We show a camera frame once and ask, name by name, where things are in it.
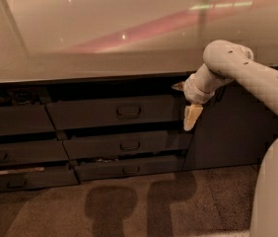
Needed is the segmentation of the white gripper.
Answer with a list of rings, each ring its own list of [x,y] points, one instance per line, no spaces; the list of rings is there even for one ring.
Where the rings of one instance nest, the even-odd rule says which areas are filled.
[[[198,89],[194,83],[194,75],[190,75],[184,82],[181,81],[173,84],[172,88],[177,91],[183,90],[185,99],[192,103],[190,106],[185,107],[183,121],[183,129],[185,131],[190,131],[195,126],[203,111],[201,105],[207,103],[215,93],[204,93]]]

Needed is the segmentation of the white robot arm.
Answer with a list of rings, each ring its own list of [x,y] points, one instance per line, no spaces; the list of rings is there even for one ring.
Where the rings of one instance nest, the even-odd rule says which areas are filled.
[[[237,81],[278,116],[278,70],[254,61],[250,48],[214,40],[203,51],[203,64],[185,81],[173,85],[189,104],[183,129],[190,131],[202,106],[215,91]],[[278,138],[268,148],[257,177],[249,237],[278,237]]]

